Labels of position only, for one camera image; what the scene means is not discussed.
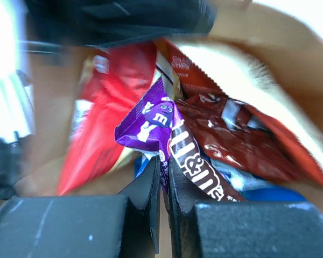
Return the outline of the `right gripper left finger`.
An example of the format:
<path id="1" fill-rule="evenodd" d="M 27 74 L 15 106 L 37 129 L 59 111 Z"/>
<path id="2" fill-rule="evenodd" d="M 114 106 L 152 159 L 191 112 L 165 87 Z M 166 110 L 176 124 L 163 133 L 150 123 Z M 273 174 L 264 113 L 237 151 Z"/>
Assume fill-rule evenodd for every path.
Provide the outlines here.
<path id="1" fill-rule="evenodd" d="M 0 208 L 0 257 L 154 257 L 160 161 L 116 195 L 17 197 Z"/>

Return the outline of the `brown paper bag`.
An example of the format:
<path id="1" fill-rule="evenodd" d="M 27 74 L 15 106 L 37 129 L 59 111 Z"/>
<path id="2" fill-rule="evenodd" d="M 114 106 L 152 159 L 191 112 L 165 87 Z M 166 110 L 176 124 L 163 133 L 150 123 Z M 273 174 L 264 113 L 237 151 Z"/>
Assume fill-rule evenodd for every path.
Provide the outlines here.
<path id="1" fill-rule="evenodd" d="M 240 9 L 236 2 L 220 7 L 215 25 L 206 38 L 172 38 L 178 50 L 190 58 L 224 91 L 254 105 L 259 111 L 291 125 L 306 121 L 311 141 L 323 147 L 323 40 L 304 23 L 273 2 L 250 3 Z M 228 43 L 259 59 L 254 72 L 268 69 L 276 85 L 247 89 L 244 79 L 234 86 L 222 79 L 219 48 Z M 17 183 L 22 196 L 51 196 L 56 192 L 68 136 L 77 82 L 83 62 L 95 49 L 72 47 L 63 64 L 50 64 L 48 55 L 29 54 L 34 83 L 36 134 L 29 145 L 29 165 Z"/>

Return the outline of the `purple M&M's packet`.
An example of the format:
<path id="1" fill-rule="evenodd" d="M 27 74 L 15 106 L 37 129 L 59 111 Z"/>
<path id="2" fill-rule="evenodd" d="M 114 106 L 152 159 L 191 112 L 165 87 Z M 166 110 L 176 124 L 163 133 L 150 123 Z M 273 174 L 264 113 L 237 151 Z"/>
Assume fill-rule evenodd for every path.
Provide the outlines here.
<path id="1" fill-rule="evenodd" d="M 160 77 L 115 128 L 115 141 L 144 154 L 159 156 L 161 185 L 168 194 L 171 131 L 178 113 Z"/>

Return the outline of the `brown M&M's packet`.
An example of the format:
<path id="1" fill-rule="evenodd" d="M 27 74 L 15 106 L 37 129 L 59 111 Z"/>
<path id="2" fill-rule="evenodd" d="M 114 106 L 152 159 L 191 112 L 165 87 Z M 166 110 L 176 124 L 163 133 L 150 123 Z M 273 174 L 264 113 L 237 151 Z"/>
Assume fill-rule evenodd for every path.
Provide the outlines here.
<path id="1" fill-rule="evenodd" d="M 171 131 L 170 151 L 183 175 L 218 202 L 244 202 L 227 180 L 200 154 L 199 146 L 182 119 Z"/>

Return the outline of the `red cassava chips bag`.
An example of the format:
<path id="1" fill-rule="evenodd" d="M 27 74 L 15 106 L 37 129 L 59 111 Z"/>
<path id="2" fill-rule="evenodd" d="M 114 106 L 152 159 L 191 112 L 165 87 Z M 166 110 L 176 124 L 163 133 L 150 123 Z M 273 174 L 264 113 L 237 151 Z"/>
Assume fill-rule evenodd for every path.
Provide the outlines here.
<path id="1" fill-rule="evenodd" d="M 58 195 L 132 160 L 132 149 L 115 141 L 115 128 L 151 86 L 156 59 L 152 42 L 91 51 L 79 82 Z"/>

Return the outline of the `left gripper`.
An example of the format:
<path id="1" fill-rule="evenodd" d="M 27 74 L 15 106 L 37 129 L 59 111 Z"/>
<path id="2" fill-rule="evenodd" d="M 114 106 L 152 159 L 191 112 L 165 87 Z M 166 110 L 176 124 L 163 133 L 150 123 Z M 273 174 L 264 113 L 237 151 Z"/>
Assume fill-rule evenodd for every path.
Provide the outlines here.
<path id="1" fill-rule="evenodd" d="M 208 34 L 217 9 L 207 1 L 25 1 L 38 39 L 112 47 L 168 37 Z"/>

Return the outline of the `dark red chips bag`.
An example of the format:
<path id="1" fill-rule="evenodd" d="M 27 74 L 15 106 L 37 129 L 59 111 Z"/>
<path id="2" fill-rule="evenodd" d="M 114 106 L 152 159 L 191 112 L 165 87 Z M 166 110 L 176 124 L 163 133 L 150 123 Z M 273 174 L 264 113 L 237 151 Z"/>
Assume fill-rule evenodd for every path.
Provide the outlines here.
<path id="1" fill-rule="evenodd" d="M 323 187 L 323 135 L 263 62 L 222 42 L 155 44 L 179 75 L 177 107 L 207 156 L 268 181 Z"/>

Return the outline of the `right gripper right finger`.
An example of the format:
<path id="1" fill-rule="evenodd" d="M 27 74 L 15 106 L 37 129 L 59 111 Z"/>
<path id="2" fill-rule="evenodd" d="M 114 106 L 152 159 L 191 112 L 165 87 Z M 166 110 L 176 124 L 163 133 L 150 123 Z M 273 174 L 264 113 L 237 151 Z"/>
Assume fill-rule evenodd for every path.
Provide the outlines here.
<path id="1" fill-rule="evenodd" d="M 309 202 L 217 202 L 169 165 L 173 257 L 323 257 L 323 215 Z"/>

